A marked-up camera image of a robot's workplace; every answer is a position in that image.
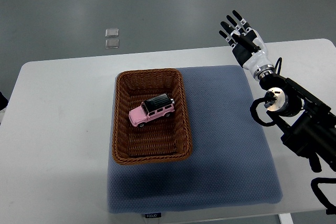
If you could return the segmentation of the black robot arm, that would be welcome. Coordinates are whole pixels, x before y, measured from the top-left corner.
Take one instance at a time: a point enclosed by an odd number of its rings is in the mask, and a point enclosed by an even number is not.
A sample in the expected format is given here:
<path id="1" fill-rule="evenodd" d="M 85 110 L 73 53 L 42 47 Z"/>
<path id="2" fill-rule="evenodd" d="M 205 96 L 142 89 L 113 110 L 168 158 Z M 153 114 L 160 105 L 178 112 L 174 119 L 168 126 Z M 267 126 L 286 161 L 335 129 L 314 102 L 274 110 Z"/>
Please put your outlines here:
<path id="1" fill-rule="evenodd" d="M 308 90 L 280 75 L 282 59 L 268 59 L 268 49 L 259 33 L 236 10 L 222 21 L 219 34 L 232 48 L 238 64 L 248 70 L 265 96 L 251 107 L 252 118 L 265 127 L 278 126 L 281 141 L 296 155 L 309 160 L 315 173 L 320 160 L 335 170 L 335 115 L 329 106 Z"/>

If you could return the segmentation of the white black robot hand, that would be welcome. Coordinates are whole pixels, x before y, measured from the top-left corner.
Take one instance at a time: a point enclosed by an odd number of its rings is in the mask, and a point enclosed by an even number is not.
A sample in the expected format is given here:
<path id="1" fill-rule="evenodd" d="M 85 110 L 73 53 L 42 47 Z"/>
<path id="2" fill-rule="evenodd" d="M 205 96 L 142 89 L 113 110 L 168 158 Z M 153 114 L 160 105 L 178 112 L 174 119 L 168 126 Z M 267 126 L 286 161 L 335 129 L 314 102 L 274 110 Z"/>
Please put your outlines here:
<path id="1" fill-rule="evenodd" d="M 260 34 L 251 28 L 239 12 L 233 10 L 232 14 L 240 25 L 231 16 L 227 15 L 226 18 L 233 27 L 222 21 L 220 24 L 227 34 L 222 30 L 219 31 L 219 34 L 233 47 L 232 52 L 238 64 L 248 70 L 256 81 L 260 81 L 268 74 L 275 73 L 275 66 L 268 59 L 268 49 Z"/>

